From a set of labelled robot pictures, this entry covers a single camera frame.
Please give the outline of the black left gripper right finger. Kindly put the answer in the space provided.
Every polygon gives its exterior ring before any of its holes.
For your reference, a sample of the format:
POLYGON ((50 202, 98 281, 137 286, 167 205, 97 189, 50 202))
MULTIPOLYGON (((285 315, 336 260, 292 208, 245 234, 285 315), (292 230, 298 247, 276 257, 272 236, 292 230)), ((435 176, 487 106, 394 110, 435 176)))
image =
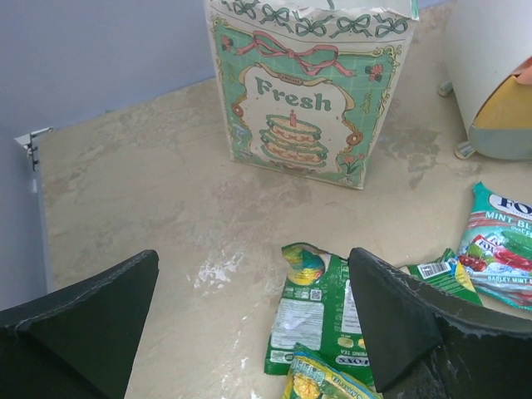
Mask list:
POLYGON ((350 284, 385 398, 529 398, 531 321, 467 302, 363 248, 350 284))

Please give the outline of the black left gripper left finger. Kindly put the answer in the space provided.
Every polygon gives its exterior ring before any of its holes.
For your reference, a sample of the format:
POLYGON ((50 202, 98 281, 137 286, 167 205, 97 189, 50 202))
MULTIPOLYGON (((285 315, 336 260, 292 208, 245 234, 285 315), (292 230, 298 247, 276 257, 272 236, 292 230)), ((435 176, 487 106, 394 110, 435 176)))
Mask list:
POLYGON ((144 250, 1 312, 3 398, 122 398, 159 274, 144 250))

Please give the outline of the green cake paper bag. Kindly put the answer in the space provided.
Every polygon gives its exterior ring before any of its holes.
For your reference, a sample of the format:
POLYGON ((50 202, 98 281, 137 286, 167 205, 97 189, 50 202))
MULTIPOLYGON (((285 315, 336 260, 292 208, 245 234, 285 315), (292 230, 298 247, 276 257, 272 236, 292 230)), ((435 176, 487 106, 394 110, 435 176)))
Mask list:
POLYGON ((359 190, 416 1, 207 1, 233 160, 359 190))

